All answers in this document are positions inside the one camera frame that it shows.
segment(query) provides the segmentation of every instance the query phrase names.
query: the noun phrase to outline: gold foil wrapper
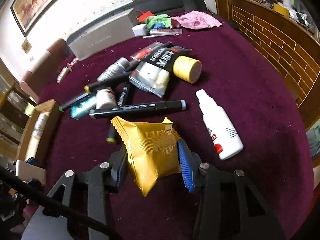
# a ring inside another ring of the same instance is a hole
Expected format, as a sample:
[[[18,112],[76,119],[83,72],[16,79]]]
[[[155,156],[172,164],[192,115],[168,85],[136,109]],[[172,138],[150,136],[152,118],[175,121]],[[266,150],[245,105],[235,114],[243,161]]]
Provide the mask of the gold foil wrapper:
[[[146,196],[157,178],[180,173],[177,141],[180,136],[167,118],[163,123],[128,122],[115,117],[111,123],[128,152],[128,164],[142,194]]]

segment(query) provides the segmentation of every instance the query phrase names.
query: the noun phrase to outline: table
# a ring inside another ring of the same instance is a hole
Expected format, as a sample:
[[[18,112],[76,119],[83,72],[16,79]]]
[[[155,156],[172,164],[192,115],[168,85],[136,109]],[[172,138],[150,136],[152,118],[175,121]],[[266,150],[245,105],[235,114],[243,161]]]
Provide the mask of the table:
[[[266,59],[226,23],[209,30],[183,30],[175,37],[134,38],[75,65],[61,84],[56,76],[43,89],[40,102],[51,98],[60,104],[83,91],[120,57],[129,58],[154,41],[172,41],[193,49],[191,57],[202,62],[199,81],[189,84],[176,77],[169,82],[164,100],[186,100],[187,110],[169,114],[177,132],[203,161],[220,170],[241,169],[252,178],[278,216],[290,237],[308,214],[313,195],[313,172],[304,125],[282,78]],[[65,63],[71,62],[71,55]],[[115,90],[119,93],[123,85]],[[195,93],[206,92],[222,106],[244,144],[244,150],[220,161],[202,121]],[[133,103],[161,101],[157,96],[136,89]],[[108,119],[70,118],[67,110],[52,138],[47,158],[47,185],[53,186],[67,170],[82,172],[108,160],[120,145],[105,142]],[[165,115],[129,121],[162,122]],[[111,195],[116,230],[124,239],[189,239],[198,196],[189,194],[182,176],[159,179],[143,197],[129,175],[119,194]]]

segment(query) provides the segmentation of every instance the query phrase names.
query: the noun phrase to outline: metal bolt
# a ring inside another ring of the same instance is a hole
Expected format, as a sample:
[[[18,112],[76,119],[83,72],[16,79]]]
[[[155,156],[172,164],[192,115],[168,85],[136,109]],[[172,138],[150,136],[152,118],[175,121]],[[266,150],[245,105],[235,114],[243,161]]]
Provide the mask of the metal bolt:
[[[75,173],[74,171],[68,170],[68,171],[65,172],[64,175],[65,175],[66,177],[71,177],[74,173]]]
[[[209,168],[209,163],[200,163],[200,168],[201,169],[207,169],[207,168]]]
[[[102,169],[106,169],[106,168],[108,168],[109,166],[110,166],[109,163],[101,163],[101,164],[100,164],[100,168],[102,168]]]
[[[244,171],[242,171],[242,170],[236,170],[235,173],[236,173],[236,175],[239,176],[239,177],[244,176]]]

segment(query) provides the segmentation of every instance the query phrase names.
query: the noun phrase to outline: green cloth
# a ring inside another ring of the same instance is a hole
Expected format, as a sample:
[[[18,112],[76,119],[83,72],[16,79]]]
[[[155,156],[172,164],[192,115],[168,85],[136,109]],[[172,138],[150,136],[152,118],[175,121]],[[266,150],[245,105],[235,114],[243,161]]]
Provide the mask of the green cloth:
[[[167,14],[160,14],[156,16],[149,16],[145,19],[144,23],[148,26],[148,30],[153,28],[156,23],[163,23],[164,28],[171,27],[171,18]]]

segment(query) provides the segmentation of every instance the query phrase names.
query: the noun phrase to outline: open brown box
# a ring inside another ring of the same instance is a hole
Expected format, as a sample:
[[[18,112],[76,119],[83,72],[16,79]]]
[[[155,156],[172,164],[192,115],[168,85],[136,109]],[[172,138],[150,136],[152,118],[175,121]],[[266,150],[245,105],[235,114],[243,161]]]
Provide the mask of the open brown box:
[[[39,140],[39,144],[37,145],[37,147],[34,147],[34,149],[28,150],[31,134],[33,132],[39,114],[45,112],[50,112],[50,114],[45,124],[41,138]],[[60,116],[61,111],[59,111],[59,104],[54,99],[51,99],[36,106],[32,116],[28,119],[28,122],[24,128],[16,160],[26,161],[30,157],[34,157],[38,161],[38,164],[42,166],[46,158],[50,139],[57,126]]]

